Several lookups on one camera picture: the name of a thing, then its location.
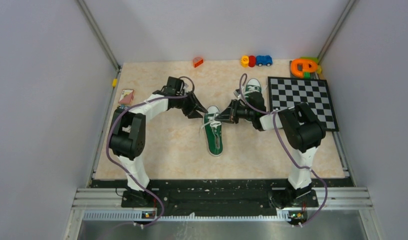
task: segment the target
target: red toy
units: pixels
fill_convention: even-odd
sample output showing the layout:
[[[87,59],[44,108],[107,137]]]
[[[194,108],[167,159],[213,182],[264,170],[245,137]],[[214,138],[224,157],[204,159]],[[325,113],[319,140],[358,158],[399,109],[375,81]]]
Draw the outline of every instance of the red toy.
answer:
[[[249,56],[248,67],[253,68],[256,65],[256,57]]]
[[[196,68],[204,63],[204,59],[202,57],[196,57],[192,60],[193,67]]]

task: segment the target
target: blue toy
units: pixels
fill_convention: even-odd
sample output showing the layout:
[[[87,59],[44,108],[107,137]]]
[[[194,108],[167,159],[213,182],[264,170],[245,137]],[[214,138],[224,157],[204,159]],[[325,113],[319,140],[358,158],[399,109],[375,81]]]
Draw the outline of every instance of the blue toy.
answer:
[[[263,65],[271,66],[273,64],[272,58],[269,55],[266,56],[256,56],[255,65],[261,67]]]

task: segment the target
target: gray wall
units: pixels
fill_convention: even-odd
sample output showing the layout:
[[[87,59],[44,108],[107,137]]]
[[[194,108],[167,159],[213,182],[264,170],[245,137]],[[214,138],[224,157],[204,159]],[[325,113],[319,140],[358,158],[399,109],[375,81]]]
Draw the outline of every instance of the gray wall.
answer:
[[[0,0],[0,240],[61,239],[115,71],[73,0]]]
[[[347,0],[86,0],[123,62],[317,56]]]
[[[357,181],[408,239],[408,0],[359,1],[322,66]]]

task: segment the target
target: metal corner post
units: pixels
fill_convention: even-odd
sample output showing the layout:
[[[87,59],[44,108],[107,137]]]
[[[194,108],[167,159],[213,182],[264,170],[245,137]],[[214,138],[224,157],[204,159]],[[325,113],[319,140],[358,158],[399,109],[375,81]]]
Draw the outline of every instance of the metal corner post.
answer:
[[[113,67],[118,71],[120,69],[120,65],[117,63],[116,57],[114,56],[113,52],[109,44],[107,43],[106,39],[104,38],[103,33],[101,32],[100,28],[98,27],[97,22],[92,16],[91,11],[89,10],[88,6],[86,5],[84,0],[74,0],[77,5],[79,6],[80,11],[82,12],[83,16],[86,19],[87,24],[90,27],[93,35],[95,35],[96,40],[98,41],[99,45],[101,46],[102,50],[104,51],[105,55],[107,56],[108,60],[111,62]]]
[[[347,5],[345,6],[344,10],[342,11],[341,15],[338,18],[338,21],[335,23],[335,26],[333,26],[332,31],[330,32],[329,36],[327,37],[322,49],[320,50],[319,55],[317,55],[317,58],[319,59],[319,63],[321,63],[325,57],[326,52],[328,51],[329,47],[331,46],[332,42],[334,41],[335,37],[337,36],[337,33],[343,26],[343,23],[349,16],[351,10],[353,9],[353,6],[356,5],[358,0],[348,0]]]

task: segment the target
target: green toy block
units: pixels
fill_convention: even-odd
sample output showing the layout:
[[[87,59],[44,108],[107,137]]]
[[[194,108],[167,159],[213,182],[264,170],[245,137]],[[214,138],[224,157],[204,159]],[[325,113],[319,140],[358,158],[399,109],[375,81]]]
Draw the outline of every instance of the green toy block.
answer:
[[[308,60],[312,60],[313,62],[319,64],[319,59],[317,57],[312,57],[312,56],[302,56],[300,57],[300,59],[308,59]]]
[[[310,72],[304,72],[304,78],[309,79],[310,78]]]

